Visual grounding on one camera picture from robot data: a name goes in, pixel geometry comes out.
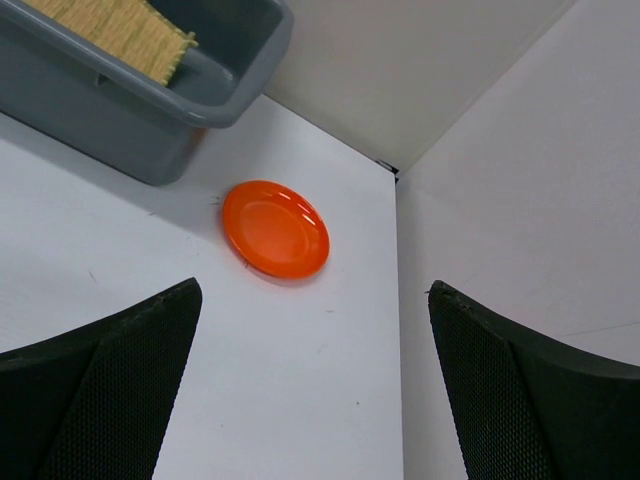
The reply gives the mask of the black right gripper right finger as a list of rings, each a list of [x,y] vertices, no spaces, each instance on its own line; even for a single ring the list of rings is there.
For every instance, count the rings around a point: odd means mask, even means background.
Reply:
[[[436,281],[430,323],[471,479],[636,479],[639,369]]]

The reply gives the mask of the orange plastic plate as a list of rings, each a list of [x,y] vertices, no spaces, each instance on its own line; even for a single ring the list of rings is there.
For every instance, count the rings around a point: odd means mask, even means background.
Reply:
[[[324,220],[304,197],[279,183],[251,180],[231,188],[221,222],[233,250],[263,274],[305,279],[329,259]]]

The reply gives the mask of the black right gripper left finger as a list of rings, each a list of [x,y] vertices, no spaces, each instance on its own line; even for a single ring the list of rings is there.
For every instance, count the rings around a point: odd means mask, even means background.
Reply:
[[[187,279],[2,353],[2,478],[151,478],[201,307]]]

